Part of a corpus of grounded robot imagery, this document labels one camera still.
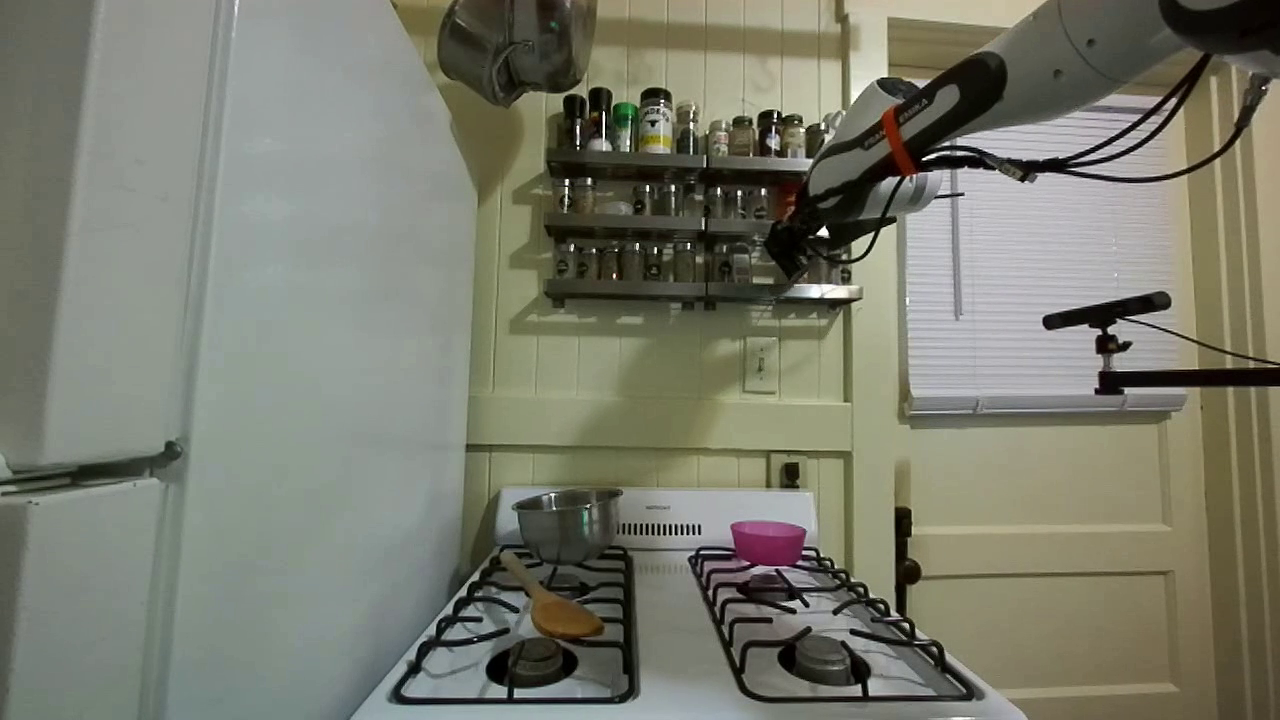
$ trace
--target spice rack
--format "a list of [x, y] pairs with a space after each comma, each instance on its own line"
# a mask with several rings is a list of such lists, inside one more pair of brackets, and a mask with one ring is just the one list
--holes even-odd
[[787, 156], [641, 156], [549, 152], [557, 242], [545, 294], [568, 298], [682, 298], [682, 304], [809, 304], [861, 298], [844, 262], [812, 262], [796, 283], [777, 272], [765, 235], [777, 200], [806, 186], [809, 158]]

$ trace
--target white stove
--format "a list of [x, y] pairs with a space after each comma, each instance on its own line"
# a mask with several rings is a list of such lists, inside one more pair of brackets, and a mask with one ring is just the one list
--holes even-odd
[[615, 546], [549, 562], [519, 542], [505, 492], [496, 542], [603, 617], [593, 641], [545, 641], [496, 553], [360, 702], [414, 716], [870, 716], [1021, 720], [913, 619], [822, 553], [787, 568], [733, 556], [733, 518], [793, 518], [817, 539], [812, 492], [626, 492]]

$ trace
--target refrigerator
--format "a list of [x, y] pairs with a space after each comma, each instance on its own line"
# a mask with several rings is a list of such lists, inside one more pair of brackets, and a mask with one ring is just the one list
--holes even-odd
[[0, 0], [0, 716], [348, 716], [461, 562], [478, 186], [383, 0]]

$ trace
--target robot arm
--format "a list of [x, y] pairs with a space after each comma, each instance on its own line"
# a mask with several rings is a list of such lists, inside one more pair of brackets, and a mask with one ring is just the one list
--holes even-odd
[[770, 254], [800, 274], [938, 190], [919, 158], [945, 141], [1086, 106], [1180, 48], [1280, 76], [1277, 0], [1050, 0], [926, 88], [877, 80], [809, 172], [809, 196], [772, 227]]

